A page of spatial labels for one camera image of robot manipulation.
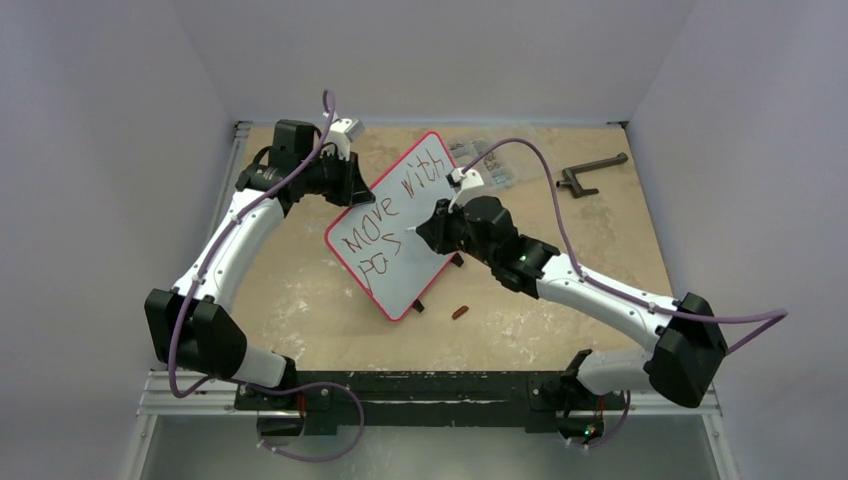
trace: red whiteboard frame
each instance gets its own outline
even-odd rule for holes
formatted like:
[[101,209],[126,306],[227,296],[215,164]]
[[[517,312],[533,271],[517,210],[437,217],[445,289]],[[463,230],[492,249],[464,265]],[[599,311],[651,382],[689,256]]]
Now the red whiteboard frame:
[[[403,153],[403,155],[401,155],[401,156],[397,159],[397,161],[395,161],[395,163],[393,163],[393,164],[392,164],[389,168],[387,168],[387,169],[386,169],[386,171],[384,171],[384,172],[382,173],[382,175],[380,175],[380,176],[377,178],[377,180],[375,180],[375,181],[374,181],[374,183],[372,183],[372,184],[371,184],[371,190],[373,190],[373,189],[374,189],[374,187],[376,187],[377,185],[379,185],[379,184],[380,184],[380,182],[381,182],[381,181],[383,181],[383,179],[384,179],[384,178],[386,178],[386,176],[387,176],[389,173],[391,173],[391,171],[392,171],[392,170],[394,170],[394,169],[395,169],[398,165],[400,165],[400,163],[401,163],[401,162],[403,162],[404,160],[406,160],[406,157],[407,157],[410,153],[412,153],[412,151],[413,151],[413,150],[415,150],[415,148],[416,148],[416,147],[418,147],[418,145],[420,145],[420,144],[421,144],[421,142],[423,142],[423,141],[424,141],[424,139],[426,139],[426,138],[427,138],[428,136],[430,136],[430,135],[435,135],[435,136],[436,136],[436,138],[438,138],[438,139],[439,139],[439,143],[442,145],[442,148],[444,148],[444,149],[445,149],[445,153],[447,153],[447,155],[448,155],[448,160],[450,160],[450,163],[451,163],[451,165],[453,166],[453,168],[456,168],[456,161],[453,159],[453,156],[450,154],[450,149],[447,147],[447,145],[445,145],[445,141],[442,139],[441,135],[439,135],[439,134],[438,134],[437,132],[435,132],[434,130],[430,130],[429,132],[426,132],[424,135],[422,135],[422,136],[421,136],[421,138],[419,138],[419,139],[418,139],[418,140],[417,140],[417,141],[416,141],[416,142],[415,142],[415,143],[414,143],[411,147],[409,147],[409,148],[406,150],[406,152],[404,152],[404,153]],[[341,214],[341,215],[339,215],[339,216],[338,216],[338,218],[336,218],[335,220],[333,220],[333,223],[331,223],[331,224],[330,224],[330,226],[328,226],[326,230],[324,230],[324,243],[326,243],[326,244],[327,244],[327,247],[329,247],[329,248],[330,248],[330,250],[332,250],[332,251],[333,251],[333,254],[335,254],[336,258],[338,258],[338,259],[339,259],[339,261],[342,263],[342,265],[344,265],[345,269],[347,269],[348,273],[350,273],[350,275],[353,277],[353,279],[354,279],[354,280],[356,280],[356,283],[357,283],[357,284],[359,284],[359,287],[360,287],[360,288],[362,288],[362,290],[365,292],[365,294],[366,294],[366,295],[368,295],[368,296],[371,298],[371,301],[373,301],[373,302],[374,302],[374,304],[375,304],[375,305],[377,305],[377,308],[379,308],[379,309],[380,309],[380,311],[381,311],[381,312],[383,312],[383,315],[385,315],[385,316],[386,316],[386,318],[387,318],[387,319],[389,319],[389,321],[390,321],[390,322],[399,322],[399,321],[403,320],[403,318],[404,318],[404,317],[406,317],[406,314],[407,314],[407,313],[409,313],[409,310],[412,308],[412,304],[413,304],[413,303],[415,303],[415,300],[413,300],[412,302],[410,302],[409,306],[407,306],[407,307],[406,307],[406,310],[404,310],[404,311],[403,311],[403,313],[402,313],[402,314],[401,314],[398,318],[392,318],[391,316],[389,316],[388,312],[386,312],[386,310],[383,308],[383,306],[380,304],[380,302],[378,302],[378,301],[377,301],[377,299],[376,299],[376,298],[374,298],[374,295],[373,295],[371,292],[369,292],[369,291],[368,291],[368,288],[367,288],[367,287],[366,287],[366,286],[362,283],[362,280],[360,280],[360,279],[359,279],[359,277],[358,277],[358,276],[356,276],[356,274],[354,273],[354,271],[353,271],[353,269],[351,268],[351,266],[350,266],[350,265],[348,265],[348,263],[345,261],[344,257],[342,257],[342,256],[339,254],[338,250],[336,250],[336,248],[333,246],[333,244],[332,244],[332,243],[330,243],[330,238],[329,238],[330,230],[332,230],[332,229],[333,229],[333,227],[335,227],[337,223],[339,223],[340,221],[342,221],[342,219],[343,219],[345,216],[347,216],[347,214],[348,214],[348,213],[350,213],[350,211],[351,211],[351,208],[350,208],[350,207],[348,207],[348,208],[347,208],[344,212],[342,212],[342,214]],[[421,296],[421,294],[423,294],[424,292],[426,292],[426,291],[427,291],[427,289],[429,289],[429,288],[430,288],[430,285],[432,285],[432,284],[433,284],[433,282],[434,282],[434,281],[436,281],[436,277],[438,277],[439,275],[441,275],[441,273],[445,270],[445,268],[448,266],[448,264],[450,264],[450,263],[451,263],[451,260],[453,260],[454,255],[451,255],[450,257],[448,257],[447,261],[445,261],[445,264],[444,264],[444,265],[442,265],[442,267],[441,267],[441,268],[439,268],[439,271],[438,271],[438,272],[436,272],[436,274],[435,274],[435,275],[433,276],[433,278],[432,278],[432,279],[431,279],[431,280],[427,283],[427,285],[426,285],[426,286],[425,286],[425,287],[424,287],[424,288],[423,288],[420,292],[418,292],[418,295],[416,295],[416,296],[415,296],[415,298],[416,298],[416,299],[418,299],[418,298]]]

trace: gray wall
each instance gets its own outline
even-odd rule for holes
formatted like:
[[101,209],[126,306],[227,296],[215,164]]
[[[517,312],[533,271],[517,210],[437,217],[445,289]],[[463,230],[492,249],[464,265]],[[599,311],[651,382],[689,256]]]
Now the gray wall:
[[228,111],[369,121],[629,118],[695,0],[175,0]]
[[114,478],[231,125],[167,0],[0,4],[0,465]]
[[746,478],[848,466],[845,25],[836,0],[702,0],[629,127],[675,291],[790,311],[717,379]]

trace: brown marker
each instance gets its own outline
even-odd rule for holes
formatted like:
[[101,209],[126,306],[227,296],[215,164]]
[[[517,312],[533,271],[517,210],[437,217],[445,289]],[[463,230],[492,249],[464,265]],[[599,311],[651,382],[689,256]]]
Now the brown marker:
[[465,312],[467,312],[467,311],[468,311],[468,307],[463,305],[463,306],[459,307],[455,312],[453,312],[453,315],[451,315],[451,318],[456,320],[457,318],[465,315]]

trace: floor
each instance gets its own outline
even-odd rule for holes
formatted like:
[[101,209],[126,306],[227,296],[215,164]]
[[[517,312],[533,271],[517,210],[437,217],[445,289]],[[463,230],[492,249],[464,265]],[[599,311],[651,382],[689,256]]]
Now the floor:
[[[453,147],[526,138],[556,173],[620,152],[630,155],[620,128],[370,128],[353,144],[371,183],[430,130]],[[271,127],[254,127],[243,158],[271,143]],[[524,146],[496,152],[508,165],[508,188],[493,192],[523,234],[564,250],[542,168]],[[501,172],[493,177],[503,180]],[[633,161],[582,174],[600,194],[559,195],[567,231],[581,263],[648,291],[670,294],[651,219]],[[449,266],[422,296],[423,313],[392,323],[323,241],[342,209],[307,196],[271,234],[245,276],[233,318],[249,340],[311,370],[554,370],[584,348],[617,350],[635,343],[568,307],[503,288],[488,268],[468,259]],[[462,305],[458,320],[451,313]]]

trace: small whiteboard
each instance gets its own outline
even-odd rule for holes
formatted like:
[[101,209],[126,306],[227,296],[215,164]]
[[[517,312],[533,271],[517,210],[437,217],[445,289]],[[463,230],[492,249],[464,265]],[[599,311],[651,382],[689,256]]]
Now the small whiteboard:
[[434,253],[409,227],[451,198],[456,168],[436,132],[421,137],[371,185],[377,201],[350,208],[324,234],[327,246],[392,321],[406,315],[453,255]]

